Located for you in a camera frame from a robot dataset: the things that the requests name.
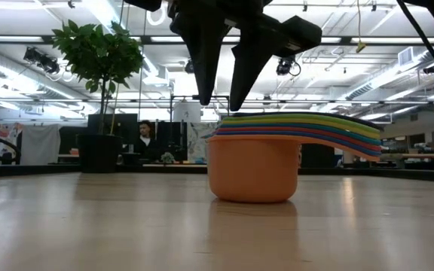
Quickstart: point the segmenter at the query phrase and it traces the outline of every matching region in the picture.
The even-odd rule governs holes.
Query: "table surface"
[[[299,176],[288,202],[252,205],[206,175],[0,178],[5,270],[434,271],[434,182]]]

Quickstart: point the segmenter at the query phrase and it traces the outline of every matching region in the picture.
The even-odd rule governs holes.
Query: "ceiling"
[[[34,35],[38,37],[52,35],[51,30],[60,28],[61,23],[67,20],[74,20],[78,25],[87,23],[106,24],[108,22],[105,21],[105,18],[114,15],[114,18],[118,19],[120,12],[123,14],[122,22],[130,30],[131,35],[139,37],[174,36],[169,30],[171,20],[162,11],[146,13],[140,8],[129,8],[127,5],[121,10],[121,0],[72,1],[75,8],[70,8],[67,2],[66,0],[0,0],[0,36]],[[303,1],[274,0],[264,9],[264,12],[281,22],[298,15],[321,26],[325,37],[358,37],[359,33],[361,33],[363,40],[365,40],[365,37],[417,38],[416,31],[399,9],[396,1],[377,0],[376,11],[371,11],[373,1],[359,1],[360,12],[356,4],[357,1],[354,0],[308,0],[307,11],[304,12]],[[428,10],[410,6],[410,11],[426,35],[434,37],[434,19]],[[239,32],[237,29],[233,29],[230,35],[239,35]],[[277,76],[276,67],[279,59],[273,57],[264,67],[247,99],[263,99],[264,95],[269,95],[272,99],[292,100],[292,102],[275,102],[270,105],[263,105],[261,102],[249,102],[244,104],[243,111],[261,111],[263,109],[267,111],[311,110],[361,117],[376,114],[376,112],[379,114],[382,112],[392,113],[410,107],[409,105],[383,106],[366,103],[387,100],[389,97],[410,88],[416,88],[416,90],[410,92],[407,96],[394,100],[403,102],[423,101],[427,99],[427,96],[434,95],[434,84],[431,84],[434,83],[434,74],[425,75],[421,72],[422,65],[432,65],[432,62],[420,63],[419,69],[415,66],[406,72],[400,70],[392,75],[385,73],[387,69],[397,63],[398,53],[408,48],[408,43],[409,41],[395,41],[393,46],[388,46],[388,44],[378,44],[375,41],[370,41],[370,45],[360,53],[356,52],[355,44],[319,46],[296,56],[297,63],[301,66],[301,73],[295,77],[292,75]],[[229,94],[234,67],[234,56],[231,52],[233,46],[230,44],[222,46],[215,95],[225,96]],[[424,49],[420,46],[422,44],[418,41],[414,50],[423,52]],[[16,72],[22,72],[21,75],[27,75],[40,84],[47,84],[48,82],[52,86],[51,88],[48,87],[50,89],[48,92],[53,92],[55,95],[51,97],[53,99],[68,99],[68,96],[76,99],[97,99],[99,97],[98,94],[90,95],[84,89],[84,81],[78,83],[75,79],[72,79],[69,72],[63,72],[63,69],[58,75],[46,75],[37,67],[26,67],[27,62],[23,60],[23,56],[27,47],[36,47],[40,52],[57,58],[59,64],[64,67],[63,56],[49,44],[38,42],[25,44],[24,41],[2,40],[1,37],[0,65],[11,67]],[[141,82],[140,75],[134,75],[128,81],[129,89],[121,86],[120,100],[138,99],[140,97],[139,90],[141,89],[142,99],[153,99],[150,102],[142,101],[141,106],[143,108],[167,111],[165,108],[170,106],[168,98],[172,89],[175,95],[197,94],[194,76],[183,71],[183,67],[189,59],[189,54],[182,42],[145,44],[142,51],[152,65],[166,68],[168,77],[164,79],[172,81],[172,83],[170,86],[166,84],[146,84]],[[298,70],[299,68],[295,67],[292,72],[296,73]],[[374,82],[373,88],[353,98],[354,103],[325,104],[324,102],[318,102],[319,100],[345,100],[345,97],[353,93],[356,88],[371,80],[379,81],[379,84]],[[15,92],[14,98],[21,98],[22,95],[23,97],[27,96],[25,93]],[[47,92],[43,91],[41,97],[48,99],[45,95],[47,95]],[[6,93],[5,96],[0,95],[0,98],[9,99],[11,97],[10,93]],[[31,101],[7,102],[16,106],[35,104],[35,102]],[[216,105],[217,102],[212,103],[209,109],[219,107],[220,111],[225,111],[227,105],[225,100],[220,102],[220,105]],[[78,104],[71,102],[71,99],[59,101],[59,103],[78,107]],[[132,108],[137,106],[138,103],[135,102],[120,101],[117,103],[117,108],[124,112],[131,112],[134,110]],[[62,105],[60,107],[63,110],[74,109],[68,109]]]

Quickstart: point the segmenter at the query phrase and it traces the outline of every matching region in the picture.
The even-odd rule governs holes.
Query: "desk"
[[[58,154],[58,163],[61,163],[61,161],[67,161],[67,163],[78,163],[79,160],[79,154]]]
[[[394,161],[400,169],[405,168],[405,160],[410,158],[434,160],[434,154],[381,154],[381,161]]]

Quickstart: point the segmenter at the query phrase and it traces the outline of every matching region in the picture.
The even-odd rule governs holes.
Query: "black cable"
[[[292,74],[291,72],[289,72],[289,74],[296,78],[297,76],[299,76],[301,74],[302,68],[301,68],[301,65],[299,65],[299,63],[294,62],[294,64],[296,64],[299,67],[299,72],[296,75]]]
[[[418,22],[413,18],[413,15],[411,15],[411,12],[409,11],[408,7],[406,7],[406,4],[403,2],[403,0],[396,0],[398,2],[399,7],[402,9],[403,13],[405,14],[406,18],[410,21],[411,25],[414,27],[418,35],[420,36],[421,40],[423,40],[423,43],[425,44],[426,48],[428,49],[429,53],[433,56],[434,59],[434,49],[433,46],[430,44],[428,39],[425,36],[425,33],[420,28],[420,25]]]

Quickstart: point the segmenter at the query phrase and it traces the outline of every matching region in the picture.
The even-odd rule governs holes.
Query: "white wall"
[[[434,111],[418,112],[418,120],[410,121],[410,114],[394,120],[394,124],[384,127],[381,133],[382,139],[393,138],[396,136],[412,136],[424,133],[426,141],[432,140],[434,132]]]

